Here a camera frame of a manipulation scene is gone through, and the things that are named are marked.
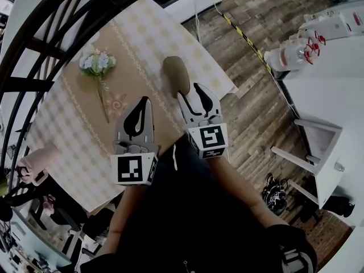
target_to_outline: yellow and black striped tape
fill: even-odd
[[[260,52],[259,49],[257,49],[257,47],[253,44],[253,42],[244,34],[244,32],[241,31],[241,29],[239,27],[237,27],[233,22],[231,22],[231,20],[229,18],[227,18],[224,14],[220,13],[220,15],[222,17],[225,18],[225,20],[236,29],[236,31],[245,39],[245,41],[248,43],[248,45],[253,49],[253,51],[256,53],[256,55],[260,58],[260,60],[262,61],[263,65],[266,67],[267,71],[269,72],[269,74],[274,78],[274,74],[272,71],[271,66],[269,66],[267,64],[267,62],[265,61],[262,53]]]

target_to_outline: flower stem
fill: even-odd
[[[110,123],[110,121],[109,121],[109,117],[107,116],[107,113],[106,113],[106,110],[105,110],[104,98],[103,98],[103,96],[102,96],[102,90],[101,90],[101,88],[100,88],[100,87],[102,87],[102,86],[101,86],[100,79],[99,79],[98,77],[95,77],[94,79],[95,79],[95,81],[96,81],[96,85],[97,85],[97,93],[98,93],[98,96],[99,96],[99,98],[100,98],[100,100],[101,100],[102,111],[104,112],[104,115],[105,115],[105,118],[106,118],[107,123]]]

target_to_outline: black sleeve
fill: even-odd
[[[88,272],[115,272],[117,256],[115,254],[101,255],[80,266],[81,273]]]
[[[270,240],[284,247],[285,251],[296,249],[309,256],[312,262],[313,272],[317,271],[317,255],[313,247],[306,239],[303,230],[288,225],[274,225],[267,228]]]

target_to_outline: glass panel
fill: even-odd
[[[0,12],[9,16],[13,4],[8,0],[0,0]]]

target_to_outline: white stool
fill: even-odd
[[[338,162],[340,160],[340,143],[342,141],[339,141],[339,139],[342,128],[299,119],[296,119],[294,123],[299,126],[311,127],[334,134],[321,159],[314,156],[306,156],[306,159],[312,161],[314,165],[290,154],[289,152],[285,152],[280,148],[272,147],[272,152],[275,154],[280,155],[286,160],[295,163],[296,165],[313,173],[316,181],[317,197],[309,193],[307,190],[292,180],[288,180],[288,183],[300,191],[303,195],[307,196],[307,198],[315,202],[319,208],[322,208],[327,199],[329,199],[335,190],[337,184],[340,182],[345,169],[344,166]]]

